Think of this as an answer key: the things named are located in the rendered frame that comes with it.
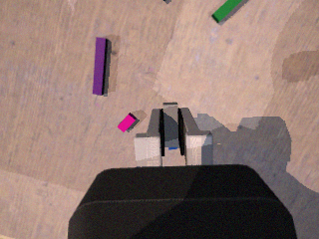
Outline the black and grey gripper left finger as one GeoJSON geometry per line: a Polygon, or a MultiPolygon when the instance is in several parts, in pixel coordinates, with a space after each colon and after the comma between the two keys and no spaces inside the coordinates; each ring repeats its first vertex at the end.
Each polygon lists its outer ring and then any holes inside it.
{"type": "Polygon", "coordinates": [[[135,136],[137,167],[162,166],[164,156],[163,109],[153,109],[146,133],[135,136]]]}

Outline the green rod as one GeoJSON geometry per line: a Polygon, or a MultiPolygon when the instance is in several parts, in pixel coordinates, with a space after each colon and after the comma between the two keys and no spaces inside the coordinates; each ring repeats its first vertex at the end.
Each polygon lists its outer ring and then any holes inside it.
{"type": "Polygon", "coordinates": [[[211,15],[211,17],[215,20],[216,23],[220,22],[241,1],[242,0],[227,0],[211,15]]]}

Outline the grey rectangular bar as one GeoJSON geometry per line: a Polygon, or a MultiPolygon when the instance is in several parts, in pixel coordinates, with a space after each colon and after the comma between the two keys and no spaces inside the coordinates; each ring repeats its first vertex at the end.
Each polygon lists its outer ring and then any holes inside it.
{"type": "Polygon", "coordinates": [[[164,147],[179,147],[177,102],[162,103],[164,122],[164,147]]]}

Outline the magenta block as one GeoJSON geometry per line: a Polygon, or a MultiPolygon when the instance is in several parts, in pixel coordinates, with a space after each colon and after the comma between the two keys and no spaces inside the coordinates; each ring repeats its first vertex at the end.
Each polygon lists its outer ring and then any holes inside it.
{"type": "Polygon", "coordinates": [[[125,132],[129,126],[136,120],[136,118],[129,113],[124,119],[123,121],[118,125],[118,128],[122,131],[125,132]]]}

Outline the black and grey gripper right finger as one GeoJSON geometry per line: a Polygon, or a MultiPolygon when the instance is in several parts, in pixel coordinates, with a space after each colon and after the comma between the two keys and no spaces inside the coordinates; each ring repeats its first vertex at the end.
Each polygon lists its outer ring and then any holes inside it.
{"type": "Polygon", "coordinates": [[[213,165],[213,135],[199,130],[189,109],[178,108],[178,142],[185,165],[213,165]]]}

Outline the purple rod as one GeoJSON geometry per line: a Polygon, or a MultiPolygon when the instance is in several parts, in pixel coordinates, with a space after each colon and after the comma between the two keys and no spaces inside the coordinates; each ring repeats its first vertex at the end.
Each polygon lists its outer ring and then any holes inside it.
{"type": "Polygon", "coordinates": [[[105,88],[108,39],[96,37],[93,95],[103,95],[105,88]]]}

